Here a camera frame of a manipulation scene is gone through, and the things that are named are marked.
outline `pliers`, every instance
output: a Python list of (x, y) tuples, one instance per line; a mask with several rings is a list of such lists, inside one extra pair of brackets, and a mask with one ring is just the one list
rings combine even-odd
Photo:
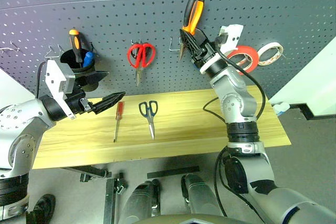
[[(191, 35), (195, 34), (195, 29), (202, 15), (203, 7), (204, 7), (204, 0), (188, 0), (184, 12), (182, 30), (190, 33)], [(183, 51), (184, 51), (184, 44), (181, 43), (179, 60), (181, 60), (183, 57)]]

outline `red screwdriver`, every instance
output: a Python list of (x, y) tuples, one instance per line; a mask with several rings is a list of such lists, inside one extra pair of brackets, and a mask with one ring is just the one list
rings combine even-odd
[(115, 127), (115, 133), (114, 133), (114, 139), (113, 142), (116, 142), (117, 140), (117, 135), (118, 135), (118, 127), (119, 127), (119, 122), (121, 120), (121, 115), (124, 110), (124, 102), (118, 102), (118, 107), (117, 107), (117, 112), (116, 112), (116, 121), (117, 121), (117, 126)]

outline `red tape roll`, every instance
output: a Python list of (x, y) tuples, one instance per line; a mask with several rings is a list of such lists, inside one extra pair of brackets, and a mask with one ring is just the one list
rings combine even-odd
[[(243, 68), (246, 72), (250, 73), (253, 70), (256, 69), (256, 67), (258, 66), (258, 62), (259, 62), (259, 55), (258, 52), (253, 48), (253, 47), (248, 47), (248, 46), (237, 46), (237, 50), (233, 50), (228, 56), (227, 58), (230, 59), (235, 55), (246, 55), (249, 60), (250, 60), (250, 64), (246, 67)], [(237, 70), (237, 72), (240, 75), (243, 75), (243, 73), (241, 73), (239, 70)]]

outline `white tape roll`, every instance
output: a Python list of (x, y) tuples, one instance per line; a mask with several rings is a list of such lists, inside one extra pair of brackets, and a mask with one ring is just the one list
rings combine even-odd
[(274, 61), (276, 61), (277, 59), (280, 58), (280, 56), (283, 53), (283, 46), (280, 45), (277, 42), (272, 42), (269, 43), (267, 45), (264, 45), (263, 47), (261, 47), (258, 51), (259, 54), (259, 58), (261, 58), (261, 55), (263, 55), (263, 53), (265, 53), (267, 50), (269, 49), (277, 49), (278, 51), (275, 53), (275, 55), (273, 55), (271, 58), (269, 58), (268, 60), (264, 60), (264, 61), (259, 61), (258, 65), (260, 66), (266, 66), (266, 65), (270, 65), (272, 64)]

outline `black scissors handle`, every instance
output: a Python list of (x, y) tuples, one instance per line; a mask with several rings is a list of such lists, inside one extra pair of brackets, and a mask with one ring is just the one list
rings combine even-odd
[(157, 102), (157, 101), (149, 101), (148, 104), (149, 104), (149, 105), (147, 105), (147, 102), (141, 102), (141, 103), (139, 103), (139, 110), (140, 110), (140, 113), (141, 113), (142, 116), (145, 117), (145, 118), (148, 118), (148, 116), (149, 116), (148, 113), (150, 113), (151, 116), (155, 116), (156, 113), (157, 113), (157, 110), (158, 110), (158, 108), (159, 108), (159, 106), (158, 106), (158, 102)]
[[(145, 106), (145, 113), (143, 113), (143, 110), (141, 108), (142, 105)], [(140, 113), (142, 114), (143, 117), (145, 117), (145, 118), (148, 117), (148, 105), (147, 105), (147, 102), (141, 102), (141, 103), (139, 103), (139, 110), (140, 110)]]
[[(155, 104), (155, 112), (153, 111), (152, 104)], [(149, 101), (149, 110), (152, 116), (155, 116), (157, 113), (157, 109), (159, 108), (158, 102), (157, 101)]]

